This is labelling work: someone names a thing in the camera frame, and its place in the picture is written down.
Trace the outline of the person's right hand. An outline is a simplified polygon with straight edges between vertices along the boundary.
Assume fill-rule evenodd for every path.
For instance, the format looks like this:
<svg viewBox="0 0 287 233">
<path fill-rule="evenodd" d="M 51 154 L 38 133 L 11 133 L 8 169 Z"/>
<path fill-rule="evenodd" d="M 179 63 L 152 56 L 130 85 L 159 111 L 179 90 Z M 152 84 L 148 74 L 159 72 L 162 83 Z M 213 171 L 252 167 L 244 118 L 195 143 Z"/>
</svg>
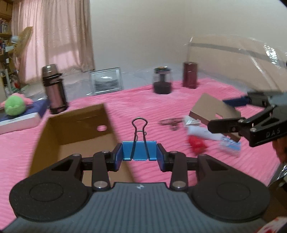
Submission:
<svg viewBox="0 0 287 233">
<path fill-rule="evenodd" d="M 286 163 L 287 160 L 287 137 L 282 137 L 272 142 L 272 146 L 276 151 L 277 157 L 281 163 Z"/>
</svg>

